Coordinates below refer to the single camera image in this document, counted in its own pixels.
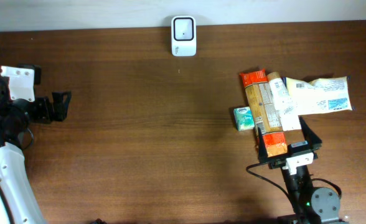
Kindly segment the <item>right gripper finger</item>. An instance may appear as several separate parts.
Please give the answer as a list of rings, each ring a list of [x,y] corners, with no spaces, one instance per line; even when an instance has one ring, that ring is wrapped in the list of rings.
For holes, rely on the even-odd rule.
[[[258,139],[259,139],[259,143],[258,143],[258,160],[260,162],[264,162],[264,161],[267,160],[268,154],[267,154],[265,141],[263,139],[263,135],[262,135],[262,132],[261,132],[260,128],[258,128]]]
[[[299,117],[299,122],[301,125],[301,130],[304,139],[307,141],[306,145],[301,146],[302,151],[315,151],[321,148],[322,140],[321,138],[306,124],[302,116]]]

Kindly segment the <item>orange spaghetti packet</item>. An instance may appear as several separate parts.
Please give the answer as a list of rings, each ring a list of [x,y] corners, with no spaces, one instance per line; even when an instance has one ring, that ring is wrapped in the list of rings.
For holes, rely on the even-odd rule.
[[[264,70],[241,73],[246,98],[253,116],[255,132],[266,157],[288,152],[286,138],[279,116],[275,110],[270,84]]]

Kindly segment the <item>white cream tube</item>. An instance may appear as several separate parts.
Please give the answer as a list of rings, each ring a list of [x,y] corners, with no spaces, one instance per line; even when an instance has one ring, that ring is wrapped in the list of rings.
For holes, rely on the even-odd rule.
[[[273,95],[274,108],[279,115],[283,131],[300,130],[301,125],[297,113],[297,103],[288,93],[280,74],[271,72],[267,76]]]

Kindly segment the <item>teal tissue pack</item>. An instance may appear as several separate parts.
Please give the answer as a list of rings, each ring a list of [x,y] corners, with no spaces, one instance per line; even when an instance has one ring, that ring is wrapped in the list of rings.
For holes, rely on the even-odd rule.
[[[235,124],[238,131],[246,131],[254,129],[255,123],[249,106],[235,108],[233,110]]]

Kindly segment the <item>pale yellow snack bag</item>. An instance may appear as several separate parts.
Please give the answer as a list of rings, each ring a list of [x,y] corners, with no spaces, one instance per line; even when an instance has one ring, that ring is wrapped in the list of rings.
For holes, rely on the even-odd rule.
[[[311,82],[285,78],[288,93],[297,104],[298,115],[353,110],[347,81],[348,77],[318,78]]]

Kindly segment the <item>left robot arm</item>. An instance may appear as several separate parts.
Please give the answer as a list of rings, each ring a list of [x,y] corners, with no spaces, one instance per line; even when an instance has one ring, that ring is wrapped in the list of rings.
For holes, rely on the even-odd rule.
[[[0,75],[0,223],[45,223],[26,173],[22,137],[31,123],[64,121],[72,94],[17,98],[10,81]]]

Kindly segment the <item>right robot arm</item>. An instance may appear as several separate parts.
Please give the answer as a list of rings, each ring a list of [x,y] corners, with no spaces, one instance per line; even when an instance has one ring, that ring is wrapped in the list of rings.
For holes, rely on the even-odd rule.
[[[265,140],[260,139],[258,160],[270,169],[280,169],[286,186],[286,193],[293,208],[292,215],[280,216],[278,223],[339,223],[341,189],[325,179],[320,179],[330,187],[316,187],[308,165],[317,158],[316,151],[322,140],[299,117],[304,141],[292,143],[287,153],[278,156],[267,155]]]

